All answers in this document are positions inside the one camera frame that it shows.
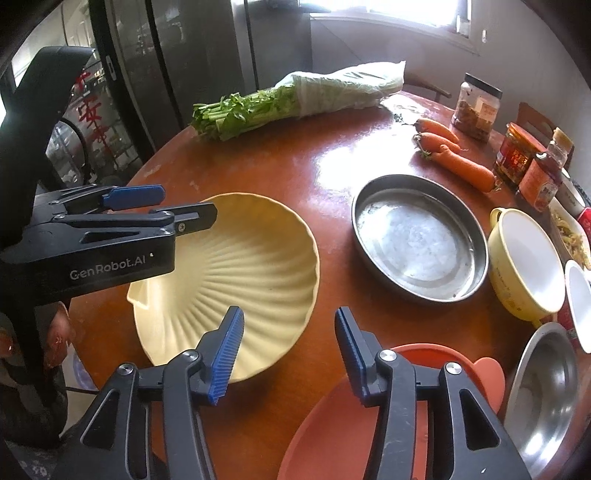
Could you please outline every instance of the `table surface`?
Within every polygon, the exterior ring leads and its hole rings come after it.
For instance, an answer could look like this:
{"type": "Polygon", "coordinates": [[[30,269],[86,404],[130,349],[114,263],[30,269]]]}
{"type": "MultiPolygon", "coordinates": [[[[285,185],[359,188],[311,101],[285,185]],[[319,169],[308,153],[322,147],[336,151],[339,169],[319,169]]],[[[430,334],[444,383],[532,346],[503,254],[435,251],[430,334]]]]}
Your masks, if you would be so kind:
{"type": "MultiPolygon", "coordinates": [[[[159,150],[131,185],[161,183],[164,205],[201,201],[225,192],[258,193],[283,202],[307,222],[320,252],[320,288],[310,323],[283,359],[255,377],[232,384],[216,408],[203,408],[207,442],[220,480],[277,477],[281,459],[312,407],[345,374],[333,318],[349,306],[362,329],[383,345],[429,342],[450,346],[471,360],[497,359],[511,372],[533,332],[500,304],[488,279],[471,298],[425,306],[391,293],[364,267],[355,250],[350,209],[354,195],[384,174],[410,173],[458,195],[485,234],[495,206],[514,206],[505,186],[483,194],[421,158],[412,124],[430,116],[449,124],[452,111],[407,93],[380,108],[341,111],[275,122],[227,142],[203,141],[187,128],[159,150]]],[[[492,167],[502,135],[480,144],[458,132],[466,156],[492,167]]],[[[135,331],[127,285],[72,300],[76,350],[97,386],[117,365],[150,365],[135,331]]],[[[160,409],[154,409],[154,450],[163,454],[160,409]]]]}

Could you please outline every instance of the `plastic bag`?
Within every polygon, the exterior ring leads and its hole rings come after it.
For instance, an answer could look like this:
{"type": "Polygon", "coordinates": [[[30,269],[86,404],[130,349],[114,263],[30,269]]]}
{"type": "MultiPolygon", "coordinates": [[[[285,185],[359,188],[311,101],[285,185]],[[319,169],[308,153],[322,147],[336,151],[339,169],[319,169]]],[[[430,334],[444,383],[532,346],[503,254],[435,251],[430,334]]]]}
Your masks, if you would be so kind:
{"type": "Polygon", "coordinates": [[[365,63],[328,75],[293,72],[275,87],[295,86],[300,116],[366,108],[402,90],[405,64],[404,61],[365,63]]]}

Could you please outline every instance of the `condiment bottle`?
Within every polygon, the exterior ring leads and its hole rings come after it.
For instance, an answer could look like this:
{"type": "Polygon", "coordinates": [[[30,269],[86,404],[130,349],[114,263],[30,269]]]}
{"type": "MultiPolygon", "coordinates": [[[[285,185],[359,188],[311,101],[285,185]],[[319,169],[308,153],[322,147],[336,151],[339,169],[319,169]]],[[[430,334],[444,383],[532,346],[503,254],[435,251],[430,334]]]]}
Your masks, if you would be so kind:
{"type": "Polygon", "coordinates": [[[519,125],[507,125],[507,133],[496,156],[495,172],[517,189],[536,154],[546,148],[519,125]]]}
{"type": "Polygon", "coordinates": [[[453,126],[476,140],[487,142],[502,96],[498,88],[466,73],[452,117],[453,126]]]}
{"type": "Polygon", "coordinates": [[[519,183],[519,192],[538,212],[542,212],[562,184],[562,167],[566,163],[572,140],[557,128],[545,152],[531,162],[519,183]]]}

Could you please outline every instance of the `carrot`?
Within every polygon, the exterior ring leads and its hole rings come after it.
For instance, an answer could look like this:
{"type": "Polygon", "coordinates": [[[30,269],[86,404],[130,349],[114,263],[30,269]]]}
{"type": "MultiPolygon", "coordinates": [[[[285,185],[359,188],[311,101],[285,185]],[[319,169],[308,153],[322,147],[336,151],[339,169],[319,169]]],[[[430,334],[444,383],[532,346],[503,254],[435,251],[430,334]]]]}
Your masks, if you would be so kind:
{"type": "Polygon", "coordinates": [[[436,134],[425,133],[415,135],[421,147],[428,152],[435,153],[441,151],[441,145],[446,145],[452,152],[460,153],[462,149],[458,144],[455,144],[447,138],[440,137],[436,134]]]}
{"type": "Polygon", "coordinates": [[[460,139],[454,132],[449,130],[448,127],[446,127],[445,125],[440,124],[435,120],[431,120],[430,118],[419,118],[414,123],[414,128],[416,128],[417,132],[419,132],[420,134],[424,132],[429,132],[432,134],[439,135],[440,137],[447,138],[455,144],[460,143],[460,139]]]}
{"type": "Polygon", "coordinates": [[[441,153],[432,153],[430,158],[481,192],[495,188],[495,176],[488,168],[452,152],[446,145],[441,145],[441,153]]]}

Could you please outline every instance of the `orange plastic lid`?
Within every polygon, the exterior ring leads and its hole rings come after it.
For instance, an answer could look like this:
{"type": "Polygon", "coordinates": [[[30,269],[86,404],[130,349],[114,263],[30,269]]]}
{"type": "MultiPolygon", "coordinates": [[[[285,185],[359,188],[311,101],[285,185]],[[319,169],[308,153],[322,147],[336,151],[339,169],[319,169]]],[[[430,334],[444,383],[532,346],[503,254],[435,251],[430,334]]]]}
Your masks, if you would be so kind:
{"type": "Polygon", "coordinates": [[[529,144],[531,148],[533,148],[534,150],[536,150],[536,152],[542,153],[543,151],[546,150],[546,147],[545,146],[543,146],[540,142],[538,142],[532,134],[530,134],[524,128],[521,128],[519,125],[514,124],[513,122],[511,122],[509,125],[507,125],[507,129],[514,136],[516,136],[517,138],[519,138],[519,140],[521,140],[522,142],[525,142],[525,143],[529,144]]]}
{"type": "MultiPolygon", "coordinates": [[[[492,358],[471,362],[460,352],[431,343],[395,347],[416,364],[441,368],[457,362],[488,400],[494,412],[501,406],[505,376],[492,358]]],[[[359,480],[368,462],[378,408],[365,408],[355,397],[348,378],[343,378],[314,406],[295,433],[277,480],[359,480]]],[[[425,480],[429,448],[427,402],[417,403],[413,478],[425,480]]]]}

